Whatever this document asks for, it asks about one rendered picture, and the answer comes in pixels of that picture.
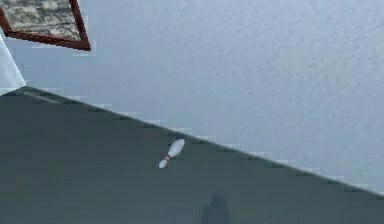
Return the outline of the brown framed wall picture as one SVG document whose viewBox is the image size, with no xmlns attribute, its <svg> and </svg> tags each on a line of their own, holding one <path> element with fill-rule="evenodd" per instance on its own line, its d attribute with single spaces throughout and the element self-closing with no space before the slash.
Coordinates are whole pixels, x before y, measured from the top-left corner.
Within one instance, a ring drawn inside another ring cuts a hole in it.
<svg viewBox="0 0 384 224">
<path fill-rule="evenodd" d="M 6 37 L 90 51 L 78 0 L 0 0 Z"/>
</svg>

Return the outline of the white bowling pin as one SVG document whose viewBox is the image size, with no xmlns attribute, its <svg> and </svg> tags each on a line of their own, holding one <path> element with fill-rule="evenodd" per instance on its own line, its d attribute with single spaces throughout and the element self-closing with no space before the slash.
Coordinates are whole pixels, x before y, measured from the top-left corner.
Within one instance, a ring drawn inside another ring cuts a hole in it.
<svg viewBox="0 0 384 224">
<path fill-rule="evenodd" d="M 160 169 L 165 168 L 167 166 L 168 162 L 172 158 L 176 157 L 177 155 L 179 155 L 183 151 L 184 146 L 185 146 L 185 140 L 184 139 L 178 139 L 174 143 L 172 143 L 171 146 L 169 147 L 169 150 L 168 150 L 168 153 L 166 154 L 166 156 L 159 162 L 158 167 Z"/>
</svg>

